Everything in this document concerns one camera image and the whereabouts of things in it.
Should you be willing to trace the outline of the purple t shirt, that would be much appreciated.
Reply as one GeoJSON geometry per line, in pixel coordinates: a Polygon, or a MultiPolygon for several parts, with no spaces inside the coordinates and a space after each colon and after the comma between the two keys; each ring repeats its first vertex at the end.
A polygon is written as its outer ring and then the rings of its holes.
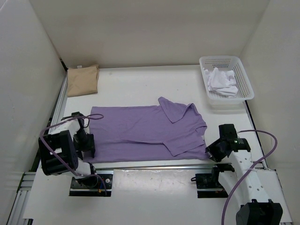
{"type": "Polygon", "coordinates": [[[158,105],[92,107],[103,115],[92,120],[95,156],[90,163],[130,161],[206,160],[204,134],[207,125],[194,104],[174,103],[164,97],[158,105]]]}

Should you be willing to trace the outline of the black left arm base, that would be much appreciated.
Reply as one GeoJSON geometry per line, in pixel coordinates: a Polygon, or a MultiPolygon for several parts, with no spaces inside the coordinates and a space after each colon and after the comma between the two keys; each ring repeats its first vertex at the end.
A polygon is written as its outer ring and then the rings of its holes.
{"type": "Polygon", "coordinates": [[[72,178],[69,196],[110,197],[112,193],[113,174],[98,174],[104,181],[105,187],[97,177],[72,178]]]}

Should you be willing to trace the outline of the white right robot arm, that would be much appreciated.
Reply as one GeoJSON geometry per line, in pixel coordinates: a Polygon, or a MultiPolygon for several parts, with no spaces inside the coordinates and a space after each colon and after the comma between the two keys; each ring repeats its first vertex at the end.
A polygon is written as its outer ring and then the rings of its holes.
{"type": "Polygon", "coordinates": [[[254,169],[250,146],[245,138],[219,138],[206,147],[206,153],[215,162],[223,158],[230,160],[225,170],[213,173],[212,185],[224,187],[228,194],[222,211],[221,223],[225,223],[225,213],[229,201],[234,198],[240,209],[236,213],[238,225],[278,225],[283,209],[273,202],[254,169]]]}

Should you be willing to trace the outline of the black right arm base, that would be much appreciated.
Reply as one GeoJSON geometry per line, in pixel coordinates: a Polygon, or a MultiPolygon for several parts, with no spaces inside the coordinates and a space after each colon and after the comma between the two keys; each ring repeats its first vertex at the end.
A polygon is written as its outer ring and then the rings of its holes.
{"type": "Polygon", "coordinates": [[[196,183],[197,198],[227,198],[225,188],[219,183],[219,174],[225,171],[235,172],[230,164],[216,164],[210,172],[196,173],[191,182],[196,183]]]}

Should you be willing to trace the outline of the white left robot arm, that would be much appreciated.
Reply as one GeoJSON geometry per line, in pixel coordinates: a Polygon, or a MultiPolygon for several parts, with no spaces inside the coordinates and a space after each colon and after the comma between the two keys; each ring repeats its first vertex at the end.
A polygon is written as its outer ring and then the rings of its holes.
{"type": "Polygon", "coordinates": [[[45,175],[68,173],[92,188],[97,185],[98,176],[95,167],[83,161],[83,153],[94,157],[96,149],[94,135],[85,130],[85,119],[90,120],[91,117],[65,117],[60,123],[44,128],[38,144],[45,175]]]}

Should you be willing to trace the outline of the beige t shirt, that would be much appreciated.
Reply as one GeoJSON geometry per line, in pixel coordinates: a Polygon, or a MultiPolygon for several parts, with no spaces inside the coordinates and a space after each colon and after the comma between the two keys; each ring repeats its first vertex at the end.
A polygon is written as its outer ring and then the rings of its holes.
{"type": "Polygon", "coordinates": [[[98,92],[98,65],[69,68],[67,71],[67,96],[77,97],[98,92]]]}

